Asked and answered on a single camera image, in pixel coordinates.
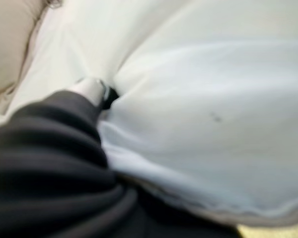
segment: beige pillow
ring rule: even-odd
[[[0,0],[0,113],[20,82],[28,42],[46,0]]]

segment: white sheet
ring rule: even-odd
[[[220,222],[298,222],[298,0],[67,0],[10,112],[83,76],[122,96],[114,170]]]

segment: white fabric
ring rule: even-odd
[[[298,222],[298,0],[67,0],[11,110],[101,77],[111,167],[220,222]]]

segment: small dark spot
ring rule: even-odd
[[[211,112],[210,113],[210,116],[213,119],[213,121],[215,121],[215,122],[222,122],[222,118],[219,115],[217,115],[216,113]]]
[[[78,81],[76,81],[75,84],[82,82],[84,79],[85,79],[84,77],[80,78]]]

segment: bed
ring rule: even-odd
[[[298,0],[67,0],[32,54],[0,121],[102,78],[114,170],[217,222],[298,223]]]

